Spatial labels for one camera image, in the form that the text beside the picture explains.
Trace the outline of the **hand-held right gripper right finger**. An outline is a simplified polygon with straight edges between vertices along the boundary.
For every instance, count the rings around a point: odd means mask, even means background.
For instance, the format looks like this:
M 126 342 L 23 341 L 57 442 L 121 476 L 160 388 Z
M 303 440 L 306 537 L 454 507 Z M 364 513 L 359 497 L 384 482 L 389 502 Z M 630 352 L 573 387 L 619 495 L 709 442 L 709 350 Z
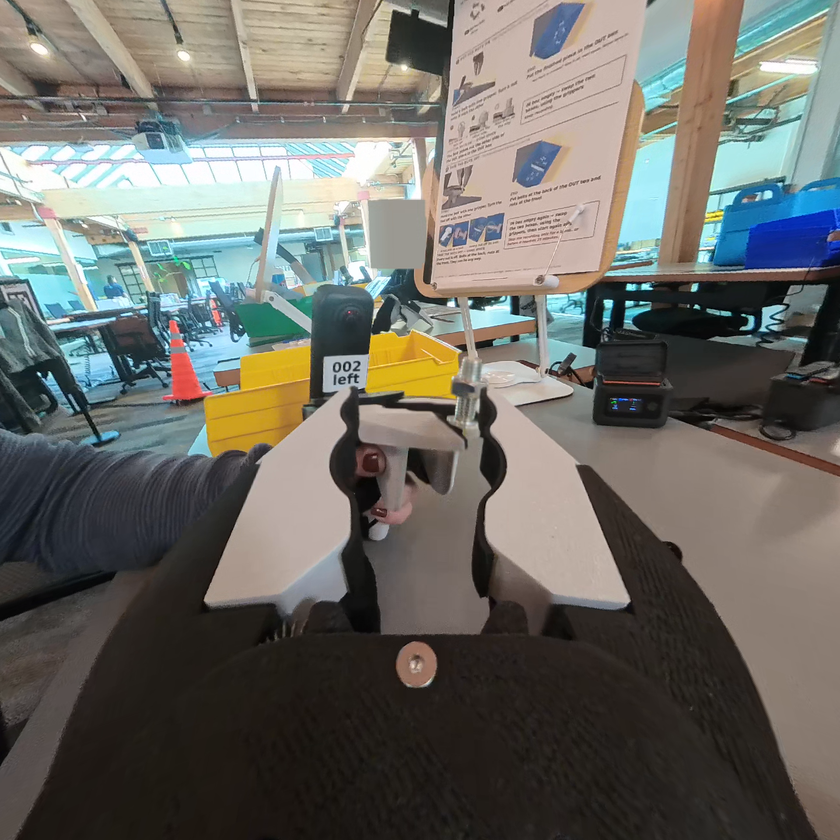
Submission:
M 480 474 L 471 572 L 480 597 L 525 610 L 622 610 L 631 598 L 579 465 L 508 399 L 481 397 Z

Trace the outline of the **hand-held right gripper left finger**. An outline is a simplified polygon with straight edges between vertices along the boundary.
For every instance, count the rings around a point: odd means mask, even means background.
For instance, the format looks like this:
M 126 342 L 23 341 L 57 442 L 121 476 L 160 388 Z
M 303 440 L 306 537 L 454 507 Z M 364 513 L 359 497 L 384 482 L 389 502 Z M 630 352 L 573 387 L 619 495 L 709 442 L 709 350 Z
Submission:
M 268 604 L 291 621 L 338 602 L 354 629 L 381 630 L 354 496 L 360 395 L 333 395 L 259 462 L 204 603 Z

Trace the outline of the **metal bolt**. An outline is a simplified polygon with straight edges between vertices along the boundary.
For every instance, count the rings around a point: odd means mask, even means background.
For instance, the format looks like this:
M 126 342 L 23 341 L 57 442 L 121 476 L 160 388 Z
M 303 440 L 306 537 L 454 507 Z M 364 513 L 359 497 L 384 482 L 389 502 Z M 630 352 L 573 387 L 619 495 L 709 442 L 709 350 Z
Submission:
M 453 379 L 459 379 L 466 382 L 484 382 L 482 379 L 481 360 L 474 355 L 464 355 L 459 363 L 458 372 Z M 478 401 L 466 401 L 455 398 L 455 410 L 453 415 L 448 419 L 449 422 L 453 426 L 459 428 L 459 422 L 477 420 L 480 409 L 480 399 Z

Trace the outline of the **person's left forearm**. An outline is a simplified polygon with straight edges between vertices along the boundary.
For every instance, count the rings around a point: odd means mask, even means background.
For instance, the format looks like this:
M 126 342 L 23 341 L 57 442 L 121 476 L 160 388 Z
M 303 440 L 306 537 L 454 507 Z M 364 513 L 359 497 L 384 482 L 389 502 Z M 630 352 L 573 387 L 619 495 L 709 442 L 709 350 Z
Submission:
M 55 574 L 147 568 L 269 451 L 121 454 L 3 431 L 1 563 Z

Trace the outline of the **wooden board on white arm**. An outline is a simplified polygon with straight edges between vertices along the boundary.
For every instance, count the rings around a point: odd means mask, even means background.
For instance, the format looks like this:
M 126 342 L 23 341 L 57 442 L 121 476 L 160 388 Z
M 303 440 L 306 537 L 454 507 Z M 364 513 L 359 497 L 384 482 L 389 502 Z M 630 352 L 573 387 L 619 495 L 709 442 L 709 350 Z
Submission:
M 269 189 L 269 201 L 266 212 L 264 234 L 258 260 L 257 277 L 255 280 L 255 298 L 259 303 L 268 303 L 274 310 L 282 313 L 306 333 L 311 333 L 312 320 L 291 303 L 275 293 L 271 288 L 277 259 L 277 244 L 280 230 L 282 207 L 282 178 L 281 170 L 276 167 Z

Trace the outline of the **person's left hand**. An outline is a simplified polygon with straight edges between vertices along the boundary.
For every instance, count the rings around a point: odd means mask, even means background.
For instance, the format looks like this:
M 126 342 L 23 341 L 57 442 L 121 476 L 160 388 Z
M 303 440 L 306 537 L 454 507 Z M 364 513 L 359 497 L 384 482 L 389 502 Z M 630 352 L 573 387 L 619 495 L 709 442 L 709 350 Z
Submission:
M 372 444 L 357 445 L 353 495 L 358 504 L 363 530 L 368 530 L 373 522 L 381 522 L 389 527 L 401 525 L 413 512 L 421 482 L 407 471 L 403 476 L 400 502 L 390 506 L 383 501 L 379 488 L 379 477 L 387 465 L 385 452 L 380 448 Z

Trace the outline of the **yellow plastic bin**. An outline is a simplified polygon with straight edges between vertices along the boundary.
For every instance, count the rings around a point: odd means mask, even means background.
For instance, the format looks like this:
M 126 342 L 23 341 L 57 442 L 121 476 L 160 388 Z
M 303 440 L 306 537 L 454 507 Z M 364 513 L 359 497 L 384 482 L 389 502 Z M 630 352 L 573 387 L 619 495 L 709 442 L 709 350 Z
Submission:
M 384 332 L 371 338 L 368 392 L 402 391 L 406 396 L 448 397 L 459 369 L 459 351 L 423 332 L 401 337 Z M 309 402 L 310 347 L 284 346 L 281 350 L 248 355 L 241 360 L 241 392 L 274 388 L 282 403 Z
M 303 422 L 309 380 L 208 395 L 203 406 L 206 441 L 212 456 L 277 445 Z

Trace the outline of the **white board stand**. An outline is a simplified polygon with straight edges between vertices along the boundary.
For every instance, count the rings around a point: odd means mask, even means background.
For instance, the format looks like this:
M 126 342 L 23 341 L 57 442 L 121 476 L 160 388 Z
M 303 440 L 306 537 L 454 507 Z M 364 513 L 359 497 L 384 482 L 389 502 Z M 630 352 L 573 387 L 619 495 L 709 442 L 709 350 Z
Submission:
M 466 297 L 459 297 L 458 308 L 465 327 L 467 353 L 479 358 L 471 322 L 469 303 Z M 571 387 L 550 375 L 550 354 L 548 343 L 548 305 L 545 296 L 536 296 L 537 336 L 539 366 L 536 371 L 519 362 L 510 362 L 507 367 L 491 366 L 488 373 L 482 372 L 485 390 L 504 392 L 515 406 L 545 402 L 571 394 Z

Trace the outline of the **green plastic bin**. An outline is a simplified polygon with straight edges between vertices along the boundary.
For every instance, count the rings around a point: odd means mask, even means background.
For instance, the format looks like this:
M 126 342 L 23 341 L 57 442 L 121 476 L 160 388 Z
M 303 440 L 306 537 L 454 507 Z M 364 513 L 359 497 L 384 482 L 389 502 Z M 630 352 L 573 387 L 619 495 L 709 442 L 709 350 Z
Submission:
M 267 302 L 242 301 L 235 312 L 248 336 L 250 349 L 310 338 L 310 332 Z

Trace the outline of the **orange traffic cone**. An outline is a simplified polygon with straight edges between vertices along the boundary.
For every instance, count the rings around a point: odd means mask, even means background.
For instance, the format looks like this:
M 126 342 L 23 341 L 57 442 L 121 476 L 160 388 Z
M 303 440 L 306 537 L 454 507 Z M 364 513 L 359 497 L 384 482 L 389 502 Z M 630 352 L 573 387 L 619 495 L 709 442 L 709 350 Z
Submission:
M 203 387 L 198 380 L 190 354 L 175 320 L 169 321 L 169 330 L 171 393 L 163 395 L 162 400 L 166 403 L 177 404 L 201 402 L 212 392 Z

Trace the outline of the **black office chair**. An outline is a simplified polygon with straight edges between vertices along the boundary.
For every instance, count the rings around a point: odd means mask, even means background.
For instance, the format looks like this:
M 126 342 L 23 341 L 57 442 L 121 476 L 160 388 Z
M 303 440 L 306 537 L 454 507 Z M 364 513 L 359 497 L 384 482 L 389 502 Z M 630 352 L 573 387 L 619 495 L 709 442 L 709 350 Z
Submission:
M 152 330 L 147 318 L 119 317 L 102 329 L 102 339 L 112 357 L 126 395 L 139 380 L 155 379 L 166 390 L 171 384 L 169 353 Z

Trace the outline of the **ceiling projector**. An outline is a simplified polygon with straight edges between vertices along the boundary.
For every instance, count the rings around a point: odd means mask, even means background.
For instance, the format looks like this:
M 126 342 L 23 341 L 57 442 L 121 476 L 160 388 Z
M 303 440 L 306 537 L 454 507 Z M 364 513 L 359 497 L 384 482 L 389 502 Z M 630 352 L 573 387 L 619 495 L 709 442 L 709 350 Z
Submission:
M 131 143 L 143 160 L 153 165 L 193 162 L 181 131 L 173 121 L 144 119 L 136 122 Z

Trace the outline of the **printed instruction sheet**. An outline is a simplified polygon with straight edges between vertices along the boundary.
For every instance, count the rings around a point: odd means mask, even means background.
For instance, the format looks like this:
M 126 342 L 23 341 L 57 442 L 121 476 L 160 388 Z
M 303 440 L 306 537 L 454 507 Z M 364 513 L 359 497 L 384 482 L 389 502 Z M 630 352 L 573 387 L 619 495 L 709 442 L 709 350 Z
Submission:
M 434 293 L 552 291 L 604 270 L 640 123 L 646 7 L 453 2 Z

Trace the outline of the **wooden desk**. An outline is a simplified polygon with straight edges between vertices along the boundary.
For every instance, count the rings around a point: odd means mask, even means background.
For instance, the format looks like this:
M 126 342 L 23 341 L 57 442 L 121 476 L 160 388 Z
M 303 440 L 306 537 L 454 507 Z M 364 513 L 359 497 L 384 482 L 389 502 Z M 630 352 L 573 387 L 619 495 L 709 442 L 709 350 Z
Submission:
M 761 288 L 772 283 L 826 286 L 801 362 L 838 361 L 838 266 L 744 269 L 710 263 L 660 265 L 649 260 L 619 264 L 585 292 L 581 341 L 593 349 L 604 329 L 622 328 L 629 301 L 697 303 L 718 310 L 731 303 L 750 311 L 758 306 Z

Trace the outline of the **black ceiling speaker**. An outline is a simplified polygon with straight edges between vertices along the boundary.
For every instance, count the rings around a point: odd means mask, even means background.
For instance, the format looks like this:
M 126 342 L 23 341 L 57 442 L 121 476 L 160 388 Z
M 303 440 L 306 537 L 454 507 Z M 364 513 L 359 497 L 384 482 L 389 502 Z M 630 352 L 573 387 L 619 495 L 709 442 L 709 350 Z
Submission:
M 420 17 L 393 11 L 385 49 L 385 61 L 434 76 L 443 76 L 449 66 L 452 26 L 441 26 Z

